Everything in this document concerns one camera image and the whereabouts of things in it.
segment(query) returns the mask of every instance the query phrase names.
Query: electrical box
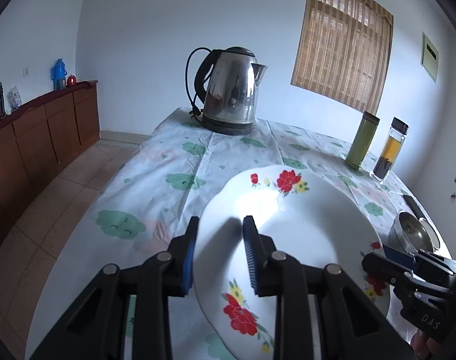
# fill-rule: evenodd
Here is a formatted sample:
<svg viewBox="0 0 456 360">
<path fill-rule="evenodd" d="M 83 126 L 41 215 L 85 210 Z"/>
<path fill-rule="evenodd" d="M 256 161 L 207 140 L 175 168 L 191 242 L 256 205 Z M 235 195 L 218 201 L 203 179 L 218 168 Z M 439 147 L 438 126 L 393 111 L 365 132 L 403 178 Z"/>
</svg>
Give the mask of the electrical box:
<svg viewBox="0 0 456 360">
<path fill-rule="evenodd" d="M 435 82 L 439 58 L 440 54 L 438 54 L 434 45 L 423 32 L 423 52 L 421 54 L 421 64 Z"/>
</svg>

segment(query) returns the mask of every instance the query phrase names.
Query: floor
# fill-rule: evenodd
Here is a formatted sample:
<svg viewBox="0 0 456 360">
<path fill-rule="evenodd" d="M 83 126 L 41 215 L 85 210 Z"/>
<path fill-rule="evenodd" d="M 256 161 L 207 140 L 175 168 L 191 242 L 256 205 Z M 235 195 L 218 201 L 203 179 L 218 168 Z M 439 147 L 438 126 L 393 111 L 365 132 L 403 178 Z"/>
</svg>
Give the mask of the floor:
<svg viewBox="0 0 456 360">
<path fill-rule="evenodd" d="M 37 196 L 0 247 L 0 338 L 17 360 L 25 356 L 33 312 L 63 246 L 137 148 L 98 141 Z"/>
</svg>

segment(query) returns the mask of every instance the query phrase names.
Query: black cable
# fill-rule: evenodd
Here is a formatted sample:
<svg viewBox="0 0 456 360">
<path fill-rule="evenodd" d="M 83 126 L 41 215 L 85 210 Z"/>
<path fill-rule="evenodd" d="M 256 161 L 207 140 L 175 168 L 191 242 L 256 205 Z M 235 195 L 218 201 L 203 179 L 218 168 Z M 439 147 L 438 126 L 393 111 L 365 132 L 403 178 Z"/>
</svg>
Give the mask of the black cable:
<svg viewBox="0 0 456 360">
<path fill-rule="evenodd" d="M 188 66 L 190 64 L 190 59 L 191 57 L 193 56 L 194 53 L 196 53 L 198 50 L 206 50 L 207 52 L 211 52 L 211 50 L 209 48 L 206 48 L 206 47 L 199 47 L 199 48 L 196 48 L 194 49 L 191 54 L 188 56 L 188 60 L 186 61 L 186 67 L 185 67 L 185 89 L 186 89 L 186 94 L 188 95 L 188 99 L 190 100 L 190 103 L 191 103 L 191 107 L 193 109 L 193 116 L 194 118 L 196 119 L 197 122 L 201 123 L 198 118 L 196 116 L 200 115 L 201 112 L 200 112 L 200 109 L 196 106 L 195 104 L 195 101 L 196 101 L 196 93 L 195 93 L 195 96 L 193 97 L 193 99 L 191 99 L 191 96 L 190 96 L 190 91 L 188 89 Z M 208 74 L 208 76 L 205 78 L 205 81 L 203 83 L 205 83 L 209 78 L 211 77 L 211 72 Z"/>
</svg>

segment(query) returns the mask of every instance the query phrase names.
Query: kettle base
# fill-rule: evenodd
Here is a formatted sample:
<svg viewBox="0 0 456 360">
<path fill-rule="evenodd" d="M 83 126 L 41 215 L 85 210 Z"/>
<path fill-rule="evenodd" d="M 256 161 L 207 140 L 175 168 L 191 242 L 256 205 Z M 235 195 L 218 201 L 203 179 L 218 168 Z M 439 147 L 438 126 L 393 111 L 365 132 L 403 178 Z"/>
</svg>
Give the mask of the kettle base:
<svg viewBox="0 0 456 360">
<path fill-rule="evenodd" d="M 253 123 L 228 123 L 214 120 L 203 115 L 202 126 L 213 132 L 224 135 L 246 135 L 251 133 Z"/>
</svg>

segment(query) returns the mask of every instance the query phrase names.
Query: white plate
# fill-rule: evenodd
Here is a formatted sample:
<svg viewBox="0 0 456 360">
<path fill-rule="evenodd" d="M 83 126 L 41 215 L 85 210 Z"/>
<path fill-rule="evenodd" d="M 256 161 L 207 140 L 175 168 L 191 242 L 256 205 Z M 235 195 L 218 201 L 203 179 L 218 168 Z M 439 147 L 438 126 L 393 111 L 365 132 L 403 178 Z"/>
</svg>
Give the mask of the white plate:
<svg viewBox="0 0 456 360">
<path fill-rule="evenodd" d="M 386 315 L 389 288 L 374 283 L 362 255 L 381 242 L 368 219 L 341 191 L 309 170 L 282 165 L 242 172 L 207 205 L 194 252 L 194 284 L 203 313 L 238 360 L 273 358 L 275 297 L 259 298 L 250 284 L 241 221 L 278 250 L 323 268 L 339 263 Z"/>
</svg>

